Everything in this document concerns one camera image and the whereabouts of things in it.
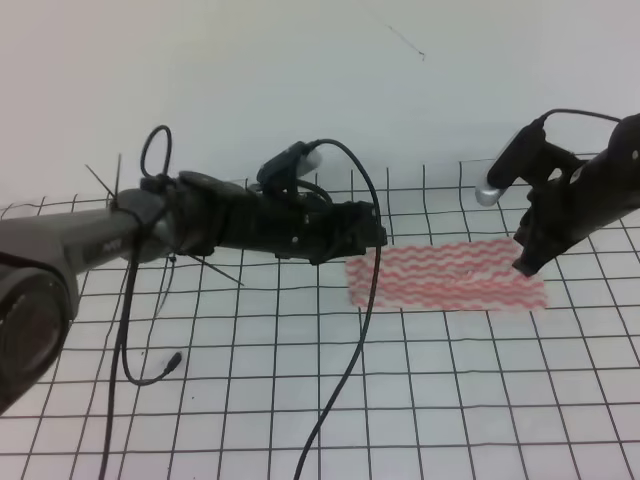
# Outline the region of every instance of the black cable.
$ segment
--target black cable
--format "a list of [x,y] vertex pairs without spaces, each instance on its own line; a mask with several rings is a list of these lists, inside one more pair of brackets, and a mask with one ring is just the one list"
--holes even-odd
[[576,110],[574,108],[554,108],[553,110],[549,110],[547,113],[540,117],[540,120],[543,122],[549,118],[551,115],[555,115],[556,113],[569,113],[572,115],[583,115],[585,117],[594,117],[600,118],[602,120],[609,120],[610,122],[620,123],[620,119],[617,117],[612,117],[611,115],[605,115],[604,113],[590,112],[588,110]]
[[113,431],[113,413],[115,409],[116,399],[116,377],[118,374],[118,360],[120,357],[122,335],[122,322],[131,315],[131,303],[133,301],[133,287],[136,283],[136,275],[138,274],[138,258],[140,256],[140,247],[136,245],[129,261],[129,269],[127,271],[127,284],[124,291],[124,299],[122,303],[122,315],[120,318],[120,326],[116,336],[116,343],[113,348],[113,358],[111,359],[111,373],[109,375],[109,394],[107,399],[107,425],[104,432],[104,448],[102,450],[102,462],[100,464],[100,475],[98,478],[104,480],[107,472],[107,463],[109,462],[109,451],[111,449],[111,433]]
[[[171,138],[171,130],[169,127],[165,125],[160,125],[152,130],[152,132],[147,137],[147,140],[144,143],[142,148],[142,154],[140,156],[140,170],[142,174],[146,178],[151,178],[151,175],[146,169],[146,157],[147,151],[149,150],[149,146],[153,141],[153,138],[158,134],[158,132],[164,131],[167,135],[167,151],[165,153],[164,165],[162,167],[162,173],[158,175],[156,178],[159,182],[167,182],[170,183],[171,180],[167,177],[167,172],[169,171],[169,162],[171,161],[171,150],[173,148],[172,138]],[[167,362],[167,366],[164,371],[155,378],[143,380],[143,379],[135,379],[131,375],[131,371],[129,370],[129,361],[127,357],[127,340],[129,337],[129,320],[131,317],[131,304],[133,302],[133,294],[136,282],[136,276],[138,273],[139,267],[139,258],[140,258],[140,250],[142,241],[150,235],[152,232],[152,227],[166,214],[167,209],[163,209],[159,212],[157,218],[150,222],[150,228],[147,230],[141,229],[138,233],[138,238],[135,241],[135,244],[132,249],[131,258],[129,260],[129,268],[127,273],[127,283],[124,291],[124,298],[122,303],[122,314],[120,315],[120,324],[118,325],[118,333],[116,335],[116,342],[113,348],[113,358],[111,359],[111,372],[109,375],[109,393],[107,399],[107,423],[104,433],[104,449],[102,451],[102,462],[100,464],[100,474],[99,480],[104,480],[107,464],[109,462],[109,452],[111,448],[111,436],[113,433],[113,415],[115,410],[115,395],[116,395],[116,378],[118,373],[118,360],[120,359],[120,353],[122,353],[122,367],[127,377],[127,380],[132,384],[138,387],[145,387],[148,385],[152,385],[171,372],[173,372],[177,366],[182,361],[182,353],[176,352],[169,362]]]
[[162,296],[162,300],[160,301],[160,305],[158,306],[156,312],[153,314],[154,317],[156,315],[158,315],[162,311],[162,308],[164,307],[164,304],[167,302],[167,297],[169,296],[169,290],[171,290],[171,285],[173,284],[173,274],[176,271],[176,257],[175,257],[175,255],[169,257],[168,260],[171,262],[171,271],[169,273],[169,281],[167,282],[167,288],[164,291],[164,295]]
[[147,137],[147,140],[144,142],[144,145],[142,147],[142,153],[140,154],[140,171],[142,172],[142,175],[144,175],[146,178],[150,178],[152,176],[147,171],[147,152],[149,151],[151,142],[153,142],[153,139],[155,138],[155,136],[160,132],[164,132],[165,135],[167,136],[167,150],[164,154],[164,164],[162,165],[162,175],[167,175],[169,173],[169,163],[171,162],[171,151],[173,150],[173,138],[171,136],[171,130],[169,129],[169,127],[167,127],[166,125],[158,125],[156,128],[154,128],[151,131],[151,133]]
[[[367,174],[366,170],[360,163],[360,160],[358,160],[358,158],[351,152],[351,150],[349,150],[345,145],[338,142],[337,140],[323,139],[323,140],[316,140],[315,142],[312,142],[309,144],[312,150],[320,145],[334,145],[338,147],[354,163],[354,165],[356,166],[356,168],[364,178],[364,181],[367,184],[369,191],[371,192],[371,198],[373,199],[373,209],[376,216],[376,227],[377,227],[377,230],[380,231],[380,228],[382,227],[382,219],[380,216],[380,204],[378,203],[378,195],[376,194],[376,189],[373,186],[373,182],[371,181],[371,178],[369,178],[369,175]],[[329,415],[329,412],[331,411],[333,404],[336,402],[338,395],[340,395],[340,391],[342,390],[342,387],[344,387],[344,385],[347,383],[347,380],[349,379],[349,376],[353,371],[353,367],[355,367],[356,362],[358,361],[358,357],[360,356],[360,353],[362,352],[362,349],[364,347],[364,341],[367,336],[367,331],[369,330],[369,323],[371,322],[371,313],[373,312],[373,304],[376,296],[376,288],[378,286],[378,274],[380,272],[381,254],[382,254],[382,246],[380,245],[380,242],[378,242],[378,244],[376,245],[376,255],[375,255],[375,260],[373,264],[373,276],[371,277],[371,290],[369,293],[369,303],[367,304],[367,311],[365,313],[364,323],[362,324],[362,332],[360,333],[360,339],[358,340],[356,349],[353,352],[353,356],[351,357],[351,360],[349,361],[349,365],[347,365],[347,368],[342,374],[342,377],[340,378],[338,385],[336,385],[336,388],[331,394],[331,397],[329,398],[329,401],[324,407],[324,410],[320,414],[318,421],[316,422],[313,429],[311,430],[311,433],[309,434],[309,438],[307,438],[307,443],[305,443],[304,448],[302,449],[302,453],[300,454],[298,465],[296,467],[296,472],[293,476],[294,480],[300,479],[300,475],[302,475],[302,469],[304,468],[304,462],[307,459],[307,454],[311,449],[311,445],[313,444],[313,441],[318,435],[318,432],[320,431],[322,424],[324,423],[325,419]]]
[[298,187],[302,187],[306,190],[309,190],[310,192],[315,193],[320,198],[322,198],[325,202],[327,202],[328,205],[333,205],[333,199],[331,198],[331,196],[316,184],[307,182],[306,180],[296,179],[296,185]]

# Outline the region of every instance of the grid paper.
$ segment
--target grid paper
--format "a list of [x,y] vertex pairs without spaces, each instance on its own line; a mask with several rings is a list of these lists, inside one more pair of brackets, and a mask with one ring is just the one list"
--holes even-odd
[[[513,234],[515,185],[480,208],[487,162],[374,172],[389,243]],[[357,172],[316,182],[367,200]],[[80,198],[12,205],[3,218],[101,208]],[[595,232],[543,270],[544,312],[376,311],[364,353],[310,452],[305,480],[640,478],[640,215]],[[109,479],[290,479],[355,348],[364,313],[342,261],[313,267],[218,249],[230,280],[179,258],[141,266],[132,372],[182,364],[138,388],[120,369]],[[79,277],[79,314],[41,381],[0,417],[0,476],[94,479],[126,263]]]

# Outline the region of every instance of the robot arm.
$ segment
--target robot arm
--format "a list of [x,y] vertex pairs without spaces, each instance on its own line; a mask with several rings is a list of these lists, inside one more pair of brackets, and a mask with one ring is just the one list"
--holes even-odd
[[[518,177],[531,185],[531,207],[514,236],[523,246],[514,267],[527,276],[640,208],[640,114],[620,120],[607,149],[592,160],[547,142],[547,117],[523,128],[476,188],[478,203],[491,206]],[[555,169],[562,175],[549,179]]]

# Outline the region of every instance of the striped towel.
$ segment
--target striped towel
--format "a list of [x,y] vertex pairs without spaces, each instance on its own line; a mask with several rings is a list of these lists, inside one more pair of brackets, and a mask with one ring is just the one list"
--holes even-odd
[[[438,310],[533,310],[544,308],[544,282],[511,264],[520,255],[511,238],[440,247],[382,249],[375,306]],[[351,300],[369,301],[375,252],[346,263]]]

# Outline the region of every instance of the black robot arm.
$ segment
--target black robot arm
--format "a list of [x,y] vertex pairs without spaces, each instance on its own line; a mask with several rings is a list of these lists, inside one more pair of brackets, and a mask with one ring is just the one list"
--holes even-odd
[[0,414],[60,353],[81,272],[134,253],[148,262],[223,246],[319,264],[386,244],[371,203],[298,192],[317,146],[301,145],[267,163],[250,189],[194,172],[147,176],[104,210],[0,222]]
[[[547,142],[548,116],[523,128],[476,188],[478,202],[491,206],[517,178],[531,185],[531,207],[514,236],[523,246],[514,267],[527,276],[590,233],[640,208],[640,114],[622,120],[594,115],[618,124],[608,147],[592,160],[580,160]],[[562,174],[550,179],[556,169]]]

